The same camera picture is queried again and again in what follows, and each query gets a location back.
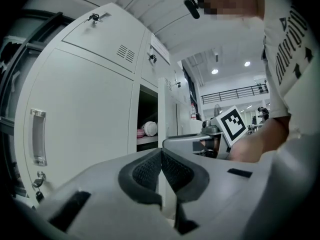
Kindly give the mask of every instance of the open locker compartment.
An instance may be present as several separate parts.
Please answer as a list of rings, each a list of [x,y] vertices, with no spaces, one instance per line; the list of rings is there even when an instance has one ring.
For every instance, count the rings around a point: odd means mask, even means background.
[[[158,124],[158,94],[153,90],[140,85],[137,129],[142,129],[147,122]],[[158,133],[154,136],[146,134],[136,139],[136,150],[145,151],[158,147]]]

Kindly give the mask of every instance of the locker handle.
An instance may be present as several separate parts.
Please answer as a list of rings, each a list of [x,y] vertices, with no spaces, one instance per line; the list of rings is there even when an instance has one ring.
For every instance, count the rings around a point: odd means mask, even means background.
[[[31,109],[29,120],[28,146],[33,163],[37,166],[47,166],[45,151],[46,112]]]

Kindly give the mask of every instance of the railing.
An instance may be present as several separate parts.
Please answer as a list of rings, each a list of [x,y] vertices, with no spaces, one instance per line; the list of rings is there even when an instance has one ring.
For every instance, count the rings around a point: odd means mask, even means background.
[[[201,96],[201,98],[203,104],[208,104],[268,93],[269,90],[267,85],[263,84],[208,94]]]

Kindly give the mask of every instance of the ventilation slot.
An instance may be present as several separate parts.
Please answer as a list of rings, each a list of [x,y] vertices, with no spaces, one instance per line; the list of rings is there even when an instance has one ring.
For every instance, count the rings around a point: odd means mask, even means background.
[[[131,50],[128,50],[128,53],[126,54],[126,60],[128,61],[128,62],[133,62],[134,61],[134,58],[135,58],[135,53],[133,52],[133,51],[131,51]]]
[[[119,55],[122,58],[125,58],[127,51],[128,51],[127,47],[125,47],[123,45],[120,45],[120,48],[119,48],[119,50],[118,50],[118,52],[116,54]]]
[[[120,45],[120,48],[118,49],[117,55],[120,57],[126,59],[128,62],[133,63],[135,59],[135,53],[132,50],[129,50],[127,47]]]
[[[172,84],[168,79],[165,79],[166,86],[168,86],[169,90],[172,91]]]

